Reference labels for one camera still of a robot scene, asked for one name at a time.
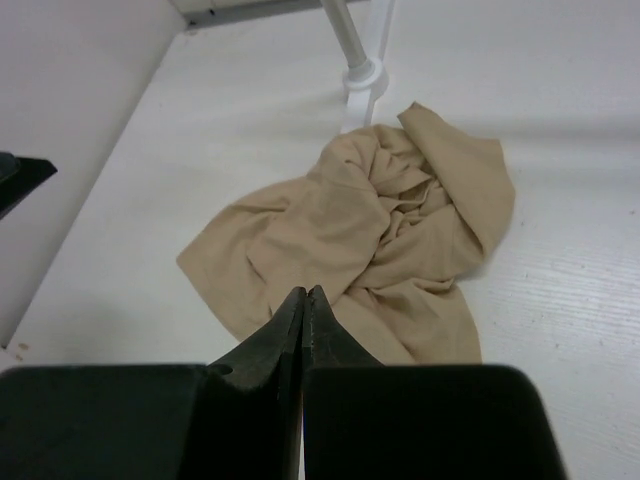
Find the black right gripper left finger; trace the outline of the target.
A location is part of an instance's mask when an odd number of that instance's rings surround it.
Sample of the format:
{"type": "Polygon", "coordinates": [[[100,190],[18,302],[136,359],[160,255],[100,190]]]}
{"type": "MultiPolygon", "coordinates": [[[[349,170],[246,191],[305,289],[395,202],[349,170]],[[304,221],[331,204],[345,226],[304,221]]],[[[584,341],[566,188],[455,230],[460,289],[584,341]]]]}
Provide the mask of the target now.
{"type": "Polygon", "coordinates": [[[305,290],[296,287],[263,327],[208,367],[206,413],[233,479],[299,475],[304,310],[305,290]]]}

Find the beige t shirt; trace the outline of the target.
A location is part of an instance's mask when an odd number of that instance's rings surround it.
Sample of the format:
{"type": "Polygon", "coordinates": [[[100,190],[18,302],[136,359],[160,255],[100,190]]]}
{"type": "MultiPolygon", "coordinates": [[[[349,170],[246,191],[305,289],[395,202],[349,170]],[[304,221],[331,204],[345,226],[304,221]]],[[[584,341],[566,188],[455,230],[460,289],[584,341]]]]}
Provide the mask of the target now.
{"type": "Polygon", "coordinates": [[[236,339],[262,327],[292,289],[320,286],[382,363],[480,361],[458,282],[491,257],[512,219],[502,146],[420,104],[398,120],[335,137],[306,175],[230,204],[179,254],[236,339]]]}

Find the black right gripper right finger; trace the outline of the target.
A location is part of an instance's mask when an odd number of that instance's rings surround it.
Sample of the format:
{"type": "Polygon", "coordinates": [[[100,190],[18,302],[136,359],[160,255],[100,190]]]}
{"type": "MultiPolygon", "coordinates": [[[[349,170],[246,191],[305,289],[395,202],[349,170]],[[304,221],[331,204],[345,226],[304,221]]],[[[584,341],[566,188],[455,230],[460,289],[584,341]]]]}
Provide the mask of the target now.
{"type": "Polygon", "coordinates": [[[305,300],[302,420],[307,479],[363,479],[369,470],[369,374],[383,364],[339,323],[324,290],[305,300]]]}

